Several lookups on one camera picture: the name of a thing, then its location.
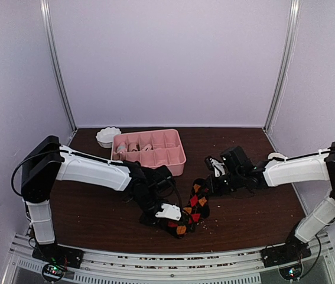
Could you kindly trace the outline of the black red argyle sock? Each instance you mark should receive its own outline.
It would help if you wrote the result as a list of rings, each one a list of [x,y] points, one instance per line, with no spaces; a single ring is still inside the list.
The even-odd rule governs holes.
[[[181,219],[179,221],[162,219],[159,223],[160,229],[175,238],[183,238],[187,233],[193,233],[196,225],[210,215],[209,193],[206,180],[196,179],[187,205],[183,207]]]

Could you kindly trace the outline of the beige brown striped sock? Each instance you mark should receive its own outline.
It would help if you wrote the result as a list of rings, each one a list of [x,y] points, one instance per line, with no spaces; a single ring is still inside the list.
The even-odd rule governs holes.
[[[150,151],[153,149],[152,144],[146,144],[145,146],[143,146],[143,148],[141,149],[141,151]]]

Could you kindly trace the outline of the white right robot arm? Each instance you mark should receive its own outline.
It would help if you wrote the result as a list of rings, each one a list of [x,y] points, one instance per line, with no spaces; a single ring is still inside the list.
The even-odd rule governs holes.
[[[243,148],[235,146],[224,150],[219,159],[206,157],[205,163],[211,171],[209,188],[215,195],[239,188],[253,191],[299,183],[328,186],[323,200],[287,237],[281,248],[281,256],[286,261],[295,260],[304,251],[304,244],[335,220],[335,141],[326,149],[302,156],[271,153],[257,164],[252,163]]]

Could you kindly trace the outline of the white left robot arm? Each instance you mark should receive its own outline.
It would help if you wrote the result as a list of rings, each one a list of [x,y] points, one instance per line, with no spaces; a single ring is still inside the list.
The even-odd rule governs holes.
[[[128,191],[151,224],[159,220],[179,221],[183,214],[178,205],[158,197],[160,191],[175,185],[166,166],[152,169],[138,162],[104,159],[73,150],[50,135],[29,153],[21,167],[21,196],[28,207],[40,253],[51,263],[63,258],[63,249],[56,244],[50,208],[51,190],[57,180]]]

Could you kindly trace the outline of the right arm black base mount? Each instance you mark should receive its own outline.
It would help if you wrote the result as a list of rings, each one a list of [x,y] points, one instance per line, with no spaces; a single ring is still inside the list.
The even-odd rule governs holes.
[[[264,267],[280,266],[283,264],[298,262],[311,256],[311,250],[307,243],[286,242],[278,246],[265,247],[261,250],[261,258]]]

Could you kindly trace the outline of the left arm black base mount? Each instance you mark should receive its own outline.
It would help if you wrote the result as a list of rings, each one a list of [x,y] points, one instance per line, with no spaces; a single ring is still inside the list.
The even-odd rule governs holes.
[[[56,242],[51,244],[39,244],[35,240],[35,247],[32,253],[33,258],[61,267],[71,267],[79,269],[82,263],[84,252],[81,249],[70,248],[58,245]]]

